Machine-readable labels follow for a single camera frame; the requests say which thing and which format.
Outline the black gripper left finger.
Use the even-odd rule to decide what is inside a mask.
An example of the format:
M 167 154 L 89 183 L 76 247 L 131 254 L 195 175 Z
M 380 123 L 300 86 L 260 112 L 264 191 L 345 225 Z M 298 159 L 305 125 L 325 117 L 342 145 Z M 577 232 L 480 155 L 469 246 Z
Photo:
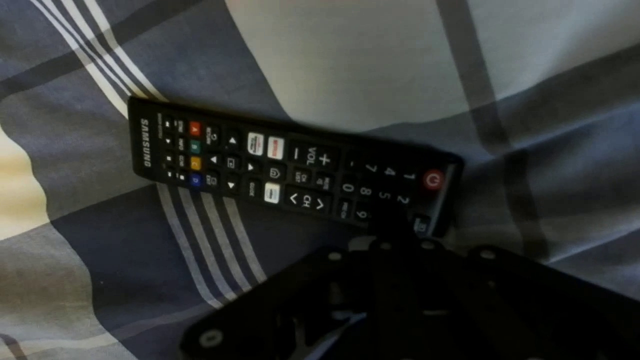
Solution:
M 366 312 L 366 256 L 320 247 L 193 324 L 180 360 L 296 360 Z

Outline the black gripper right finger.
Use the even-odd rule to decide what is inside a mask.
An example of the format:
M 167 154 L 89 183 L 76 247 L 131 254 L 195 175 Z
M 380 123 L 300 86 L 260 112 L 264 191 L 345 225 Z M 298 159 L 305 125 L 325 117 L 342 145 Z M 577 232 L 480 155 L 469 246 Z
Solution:
M 373 210 L 373 324 L 400 360 L 640 360 L 638 301 L 495 246 L 455 254 Z

